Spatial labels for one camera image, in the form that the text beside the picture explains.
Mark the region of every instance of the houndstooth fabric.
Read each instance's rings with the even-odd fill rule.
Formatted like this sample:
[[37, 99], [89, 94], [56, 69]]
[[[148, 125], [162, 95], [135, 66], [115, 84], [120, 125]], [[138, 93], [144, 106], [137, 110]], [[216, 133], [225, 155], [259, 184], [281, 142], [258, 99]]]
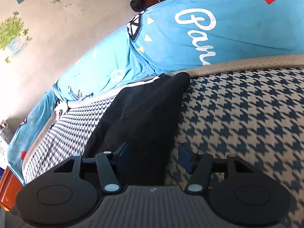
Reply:
[[[237, 154], [295, 197], [287, 227], [304, 227], [304, 68], [214, 74], [193, 79], [184, 95], [166, 184], [185, 187], [181, 143], [215, 158]], [[211, 185], [223, 175], [213, 175]]]
[[104, 112], [115, 97], [70, 109], [50, 128], [23, 176], [27, 183], [73, 154], [82, 154]]

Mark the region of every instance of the plant decal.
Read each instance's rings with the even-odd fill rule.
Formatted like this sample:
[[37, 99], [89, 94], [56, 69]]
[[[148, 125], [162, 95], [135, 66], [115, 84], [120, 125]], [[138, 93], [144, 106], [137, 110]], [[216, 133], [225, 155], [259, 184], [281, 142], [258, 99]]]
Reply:
[[21, 18], [16, 16], [9, 17], [0, 24], [0, 48], [5, 50], [5, 47], [12, 41], [13, 38], [20, 36], [20, 31], [23, 28]]
[[28, 34], [28, 29], [25, 29], [25, 30], [23, 31], [23, 34], [24, 34], [24, 36], [26, 36], [26, 35]]

